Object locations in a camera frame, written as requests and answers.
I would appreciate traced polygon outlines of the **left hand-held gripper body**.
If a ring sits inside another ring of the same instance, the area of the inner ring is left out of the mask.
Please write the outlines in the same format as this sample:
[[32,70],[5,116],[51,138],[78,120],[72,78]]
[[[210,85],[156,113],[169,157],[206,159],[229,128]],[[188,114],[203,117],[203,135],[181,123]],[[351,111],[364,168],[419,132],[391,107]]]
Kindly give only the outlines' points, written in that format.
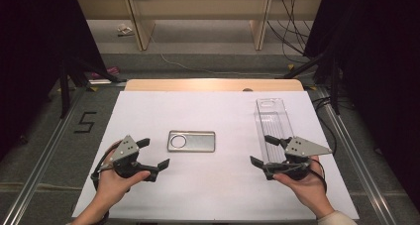
[[139,148],[130,135],[127,135],[115,149],[110,157],[110,162],[101,164],[98,171],[101,172],[107,169],[113,169],[116,174],[122,178],[129,178],[139,171],[147,170],[138,161]]

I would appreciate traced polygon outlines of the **grey phone case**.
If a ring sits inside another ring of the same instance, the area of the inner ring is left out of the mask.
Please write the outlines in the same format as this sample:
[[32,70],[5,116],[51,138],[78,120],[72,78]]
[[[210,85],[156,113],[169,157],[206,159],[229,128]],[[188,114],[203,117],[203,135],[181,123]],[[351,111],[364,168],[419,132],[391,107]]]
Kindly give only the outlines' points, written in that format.
[[213,131],[169,132],[167,150],[169,152],[213,153],[216,148],[216,134]]

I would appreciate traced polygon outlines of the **clear plastic box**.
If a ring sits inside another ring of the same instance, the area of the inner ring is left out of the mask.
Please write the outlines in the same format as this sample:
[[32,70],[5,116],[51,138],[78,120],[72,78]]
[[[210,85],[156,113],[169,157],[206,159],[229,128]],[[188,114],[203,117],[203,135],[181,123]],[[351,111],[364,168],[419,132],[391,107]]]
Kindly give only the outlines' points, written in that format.
[[281,98],[262,98],[256,100],[255,120],[259,136],[262,161],[268,163],[282,163],[286,160],[284,148],[265,140],[265,136],[277,139],[293,137],[289,118]]

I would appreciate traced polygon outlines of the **pink object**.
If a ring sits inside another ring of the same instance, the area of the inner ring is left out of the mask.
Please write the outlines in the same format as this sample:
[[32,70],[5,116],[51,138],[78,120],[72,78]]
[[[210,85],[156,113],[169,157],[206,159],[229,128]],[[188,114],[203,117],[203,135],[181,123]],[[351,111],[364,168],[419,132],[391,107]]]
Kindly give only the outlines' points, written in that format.
[[[118,66],[111,66],[107,68],[107,72],[111,75],[116,75],[120,73],[120,68]],[[92,72],[91,76],[93,79],[102,79],[102,76],[96,72]]]

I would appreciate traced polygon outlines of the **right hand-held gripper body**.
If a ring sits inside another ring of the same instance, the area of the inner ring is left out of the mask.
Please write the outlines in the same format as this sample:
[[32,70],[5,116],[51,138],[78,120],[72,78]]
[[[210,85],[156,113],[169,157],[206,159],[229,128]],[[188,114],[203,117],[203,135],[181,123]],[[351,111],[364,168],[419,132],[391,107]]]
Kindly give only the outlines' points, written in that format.
[[286,166],[282,172],[294,180],[301,180],[310,172],[312,156],[328,155],[330,148],[321,146],[300,137],[291,137],[286,148],[283,148],[285,160],[280,163]]

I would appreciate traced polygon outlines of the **person's left hand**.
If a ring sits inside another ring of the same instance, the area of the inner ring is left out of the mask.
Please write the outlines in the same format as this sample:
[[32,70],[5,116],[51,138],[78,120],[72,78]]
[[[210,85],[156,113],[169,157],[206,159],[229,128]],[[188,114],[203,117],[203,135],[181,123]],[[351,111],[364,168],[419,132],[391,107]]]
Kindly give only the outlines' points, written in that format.
[[98,188],[92,203],[96,207],[109,209],[119,202],[133,185],[150,175],[148,170],[142,170],[129,178],[123,178],[117,175],[113,169],[102,170],[99,173]]

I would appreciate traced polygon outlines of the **aluminium floor rail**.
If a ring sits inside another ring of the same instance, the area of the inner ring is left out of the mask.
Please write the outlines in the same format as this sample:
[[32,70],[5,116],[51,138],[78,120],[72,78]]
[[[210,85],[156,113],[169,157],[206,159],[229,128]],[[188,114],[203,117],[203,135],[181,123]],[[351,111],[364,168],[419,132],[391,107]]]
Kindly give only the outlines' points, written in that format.
[[49,137],[48,142],[43,147],[43,151],[37,158],[36,163],[31,166],[30,174],[22,185],[14,185],[13,189],[17,190],[16,199],[9,207],[5,217],[0,220],[0,225],[19,225],[27,207],[29,206],[37,188],[42,180],[52,158],[55,153],[68,123],[71,120],[73,111],[77,106],[80,98],[84,94],[84,88],[77,88],[73,93],[73,98],[70,101],[70,106],[67,111],[58,118],[54,125],[53,132]]
[[363,188],[362,192],[352,192],[351,197],[365,196],[368,200],[367,207],[371,207],[374,211],[374,217],[378,220],[380,225],[396,225],[395,216],[390,210],[390,206],[375,182],[368,164],[363,161],[363,155],[358,150],[354,139],[341,115],[337,115],[331,105],[330,93],[324,86],[317,88],[317,95],[320,97],[316,106],[316,112],[324,113],[325,119],[322,119],[324,127],[331,133],[334,138],[335,156],[339,152],[347,155],[349,164],[357,176],[357,182]]

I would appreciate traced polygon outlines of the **person's right hand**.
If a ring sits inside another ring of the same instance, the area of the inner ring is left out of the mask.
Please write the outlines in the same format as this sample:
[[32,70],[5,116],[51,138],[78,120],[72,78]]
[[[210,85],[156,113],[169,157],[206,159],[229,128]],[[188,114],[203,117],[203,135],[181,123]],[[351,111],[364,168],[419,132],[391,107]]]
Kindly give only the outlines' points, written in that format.
[[294,180],[284,173],[277,173],[273,178],[289,187],[297,199],[310,209],[317,219],[321,219],[333,213],[335,209],[326,195],[323,181],[319,178],[323,171],[318,156],[312,157],[310,168],[313,173],[308,174],[301,180]]

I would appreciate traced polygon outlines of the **black metal stand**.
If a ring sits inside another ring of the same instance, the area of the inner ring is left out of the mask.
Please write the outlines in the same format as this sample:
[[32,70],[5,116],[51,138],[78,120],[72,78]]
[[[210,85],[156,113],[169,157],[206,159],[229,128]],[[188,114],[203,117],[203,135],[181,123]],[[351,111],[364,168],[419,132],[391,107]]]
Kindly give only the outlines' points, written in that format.
[[339,68],[338,61],[335,58],[334,54],[322,53],[314,58],[310,59],[308,62],[303,63],[297,69],[292,72],[287,73],[283,79],[291,79],[305,70],[311,68],[312,66],[317,65],[315,70],[313,80],[316,84],[324,84],[325,82],[330,82],[330,101],[334,112],[339,115],[338,107],[338,90],[339,90]]
[[70,95],[68,80],[71,79],[77,87],[86,87],[89,82],[85,71],[97,73],[99,76],[110,80],[112,83],[126,82],[110,74],[105,67],[94,66],[78,57],[68,57],[63,60],[59,67],[59,84],[61,95],[61,118],[64,118],[70,110]]

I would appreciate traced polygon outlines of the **beige wooden shelf unit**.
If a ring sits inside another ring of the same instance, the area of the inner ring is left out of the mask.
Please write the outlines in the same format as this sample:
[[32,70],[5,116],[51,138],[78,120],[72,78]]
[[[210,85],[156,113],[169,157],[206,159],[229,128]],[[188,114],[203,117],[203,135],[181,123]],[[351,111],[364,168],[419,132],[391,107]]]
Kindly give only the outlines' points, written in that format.
[[322,0],[77,0],[87,20],[129,20],[138,48],[148,48],[157,20],[246,20],[255,49],[269,20],[313,21]]

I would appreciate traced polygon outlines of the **black curtain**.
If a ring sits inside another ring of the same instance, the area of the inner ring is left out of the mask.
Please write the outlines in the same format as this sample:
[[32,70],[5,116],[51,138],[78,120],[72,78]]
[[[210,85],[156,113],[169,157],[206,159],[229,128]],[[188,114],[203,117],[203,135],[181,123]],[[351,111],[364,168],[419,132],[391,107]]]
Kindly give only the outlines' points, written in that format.
[[0,0],[0,161],[60,77],[105,68],[77,0]]
[[306,52],[340,34],[343,81],[410,200],[420,211],[420,0],[322,0]]

